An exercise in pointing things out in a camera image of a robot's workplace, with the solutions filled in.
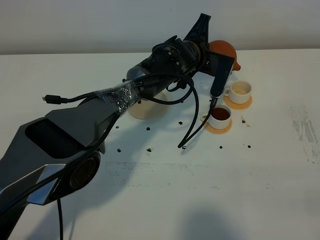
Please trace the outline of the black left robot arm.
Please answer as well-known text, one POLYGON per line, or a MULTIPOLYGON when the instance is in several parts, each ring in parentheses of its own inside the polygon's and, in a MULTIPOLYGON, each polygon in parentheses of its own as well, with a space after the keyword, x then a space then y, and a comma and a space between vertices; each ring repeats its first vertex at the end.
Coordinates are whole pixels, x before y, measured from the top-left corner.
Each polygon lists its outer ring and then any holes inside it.
POLYGON ((215 107, 234 58, 210 50, 210 19, 203 13, 184 39, 173 36, 154 46, 116 87, 73 98, 44 97, 48 104, 78 105, 52 110, 17 130, 0 161, 1 239, 9 238, 27 205, 60 201, 94 178, 106 137, 134 104, 157 103, 156 96, 171 84, 195 95, 193 76, 202 72, 214 77, 210 107, 215 107))

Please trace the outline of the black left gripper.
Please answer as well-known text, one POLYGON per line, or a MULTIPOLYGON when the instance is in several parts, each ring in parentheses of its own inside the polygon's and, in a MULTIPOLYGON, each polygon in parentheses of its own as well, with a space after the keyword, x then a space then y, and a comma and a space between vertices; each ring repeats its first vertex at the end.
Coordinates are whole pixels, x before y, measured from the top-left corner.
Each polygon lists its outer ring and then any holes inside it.
POLYGON ((197 63, 188 74, 194 76, 197 72, 216 77, 220 71, 227 72, 229 76, 233 70, 234 57, 225 53, 210 50, 209 44, 209 22, 211 16, 201 13, 196 23, 183 39, 186 45, 190 45, 197 63))

